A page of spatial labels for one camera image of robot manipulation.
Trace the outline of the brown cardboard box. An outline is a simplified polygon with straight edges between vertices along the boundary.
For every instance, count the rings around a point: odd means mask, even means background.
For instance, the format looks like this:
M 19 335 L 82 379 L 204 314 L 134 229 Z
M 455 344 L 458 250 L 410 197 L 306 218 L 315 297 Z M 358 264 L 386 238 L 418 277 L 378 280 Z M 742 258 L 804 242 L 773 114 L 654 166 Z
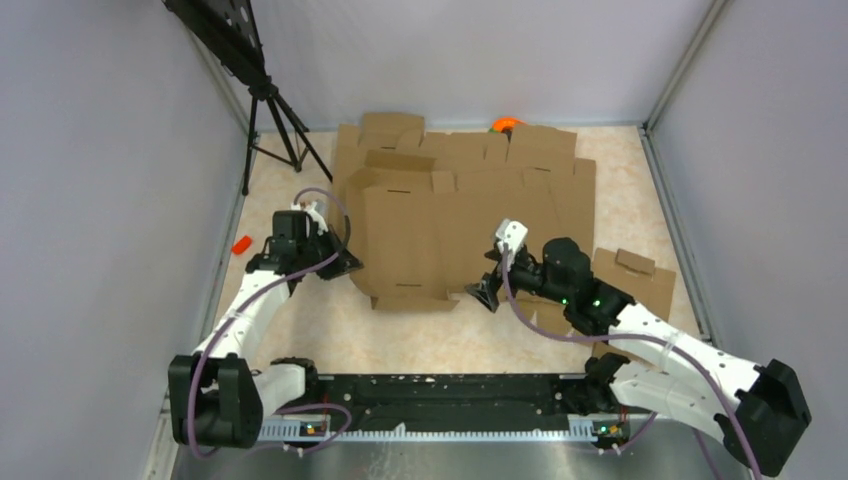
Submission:
M 596 164 L 433 158 L 371 150 L 345 186 L 352 280 L 375 310 L 450 311 L 452 294 L 493 268 L 485 253 L 505 218 L 524 224 L 536 258 L 550 239 L 594 248 Z

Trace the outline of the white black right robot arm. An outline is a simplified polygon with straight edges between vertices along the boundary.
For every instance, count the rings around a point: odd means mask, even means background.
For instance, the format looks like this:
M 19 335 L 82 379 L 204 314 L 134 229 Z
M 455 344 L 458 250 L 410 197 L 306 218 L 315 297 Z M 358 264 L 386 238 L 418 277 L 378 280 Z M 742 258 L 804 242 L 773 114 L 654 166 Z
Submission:
M 558 303 L 583 338 L 611 346 L 587 370 L 594 409 L 659 413 L 716 439 L 758 478 L 782 472 L 812 420 L 792 367 L 733 356 L 671 326 L 596 277 L 569 238 L 548 241 L 540 260 L 520 241 L 500 240 L 486 256 L 493 271 L 466 291 L 488 310 L 500 292 L 510 301 L 529 293 Z

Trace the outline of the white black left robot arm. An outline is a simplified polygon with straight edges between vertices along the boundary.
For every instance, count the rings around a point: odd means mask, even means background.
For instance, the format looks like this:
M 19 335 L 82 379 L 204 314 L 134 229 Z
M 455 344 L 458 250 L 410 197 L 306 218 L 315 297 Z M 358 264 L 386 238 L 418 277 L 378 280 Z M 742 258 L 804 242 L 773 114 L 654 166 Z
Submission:
M 294 203 L 272 216 L 272 233 L 246 264 L 239 290 L 213 331 L 168 367 L 174 440 L 193 449 L 250 448 L 263 421 L 288 405 L 308 413 L 320 386 L 308 360 L 280 360 L 254 373 L 248 364 L 277 311 L 308 274 L 329 281 L 360 269 L 318 203 Z

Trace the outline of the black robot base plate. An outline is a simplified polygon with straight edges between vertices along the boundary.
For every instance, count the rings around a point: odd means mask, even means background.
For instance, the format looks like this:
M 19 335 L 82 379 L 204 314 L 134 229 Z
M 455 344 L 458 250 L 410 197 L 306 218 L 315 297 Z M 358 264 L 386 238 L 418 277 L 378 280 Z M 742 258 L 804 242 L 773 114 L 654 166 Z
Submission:
M 547 433 L 590 419 L 591 435 L 623 438 L 636 412 L 580 374 L 319 375 L 302 400 L 345 407 L 352 432 Z

